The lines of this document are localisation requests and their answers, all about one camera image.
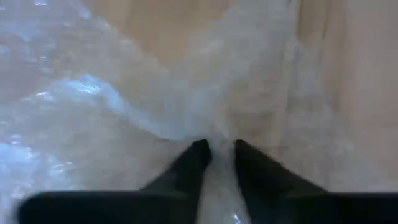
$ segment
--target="plastic wrap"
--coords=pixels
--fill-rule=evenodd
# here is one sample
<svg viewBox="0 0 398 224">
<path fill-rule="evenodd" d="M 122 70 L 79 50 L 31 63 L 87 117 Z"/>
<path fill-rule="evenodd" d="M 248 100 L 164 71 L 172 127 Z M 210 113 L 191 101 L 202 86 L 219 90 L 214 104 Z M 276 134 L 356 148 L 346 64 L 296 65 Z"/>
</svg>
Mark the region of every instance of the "plastic wrap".
<svg viewBox="0 0 398 224">
<path fill-rule="evenodd" d="M 136 190 L 200 138 L 215 153 L 200 223 L 248 222 L 235 138 L 330 189 L 379 182 L 352 159 L 294 41 L 296 6 L 233 1 L 166 66 L 79 1 L 3 1 L 0 215 L 41 190 Z"/>
</svg>

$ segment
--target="transparent plastic sheet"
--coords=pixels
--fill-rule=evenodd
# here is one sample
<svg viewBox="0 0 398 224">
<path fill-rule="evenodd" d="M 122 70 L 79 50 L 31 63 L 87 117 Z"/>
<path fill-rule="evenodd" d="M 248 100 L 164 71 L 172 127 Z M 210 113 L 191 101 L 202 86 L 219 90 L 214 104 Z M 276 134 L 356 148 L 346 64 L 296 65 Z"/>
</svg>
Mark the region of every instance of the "transparent plastic sheet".
<svg viewBox="0 0 398 224">
<path fill-rule="evenodd" d="M 248 222 L 234 138 L 329 189 L 385 183 L 348 150 L 294 41 L 295 4 L 232 2 L 165 67 L 79 1 L 3 1 L 0 215 L 40 190 L 136 190 L 200 138 L 215 154 L 200 223 Z"/>
</svg>

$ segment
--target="black object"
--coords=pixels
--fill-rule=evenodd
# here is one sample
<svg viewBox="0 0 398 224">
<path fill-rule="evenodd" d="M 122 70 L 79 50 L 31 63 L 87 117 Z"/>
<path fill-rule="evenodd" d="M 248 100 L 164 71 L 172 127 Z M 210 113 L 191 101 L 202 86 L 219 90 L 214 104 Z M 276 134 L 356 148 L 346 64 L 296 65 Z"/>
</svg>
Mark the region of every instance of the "black object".
<svg viewBox="0 0 398 224">
<path fill-rule="evenodd" d="M 291 173 L 237 140 L 235 168 L 252 224 L 398 223 L 397 194 L 333 194 Z M 211 161 L 206 140 L 194 142 L 170 167 L 136 192 L 47 192 L 17 211 L 20 224 L 193 224 L 203 174 Z"/>
</svg>

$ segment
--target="beige floor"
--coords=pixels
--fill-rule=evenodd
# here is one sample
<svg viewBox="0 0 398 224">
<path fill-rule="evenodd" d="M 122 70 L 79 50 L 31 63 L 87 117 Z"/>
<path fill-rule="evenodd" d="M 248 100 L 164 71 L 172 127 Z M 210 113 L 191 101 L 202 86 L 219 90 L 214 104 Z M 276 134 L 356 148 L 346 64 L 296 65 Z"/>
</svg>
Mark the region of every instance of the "beige floor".
<svg viewBox="0 0 398 224">
<path fill-rule="evenodd" d="M 303 0 L 298 31 L 357 148 L 394 180 L 397 9 L 395 0 Z"/>
</svg>

